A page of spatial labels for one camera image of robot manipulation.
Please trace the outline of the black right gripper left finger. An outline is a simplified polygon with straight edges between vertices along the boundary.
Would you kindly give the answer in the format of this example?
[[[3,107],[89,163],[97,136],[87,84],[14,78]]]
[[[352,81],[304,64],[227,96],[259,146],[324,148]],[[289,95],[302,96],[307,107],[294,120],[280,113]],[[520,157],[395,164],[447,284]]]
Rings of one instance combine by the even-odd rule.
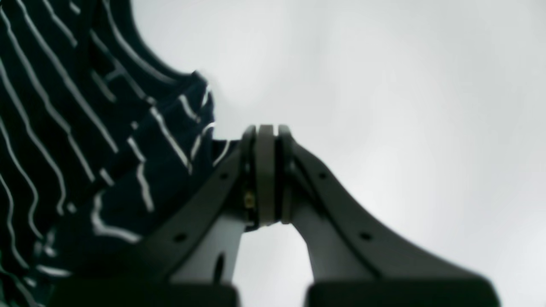
[[[50,307],[237,307],[244,232],[277,222],[277,136],[249,126],[189,202],[150,235],[78,268]]]

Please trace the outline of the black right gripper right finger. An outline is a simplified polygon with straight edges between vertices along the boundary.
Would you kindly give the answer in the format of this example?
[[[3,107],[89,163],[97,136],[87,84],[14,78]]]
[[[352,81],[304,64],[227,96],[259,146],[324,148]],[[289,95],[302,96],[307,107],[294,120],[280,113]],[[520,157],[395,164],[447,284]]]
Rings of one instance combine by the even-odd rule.
[[[278,130],[278,217],[304,239],[307,307],[499,307],[491,282],[427,252],[367,212],[286,125]]]

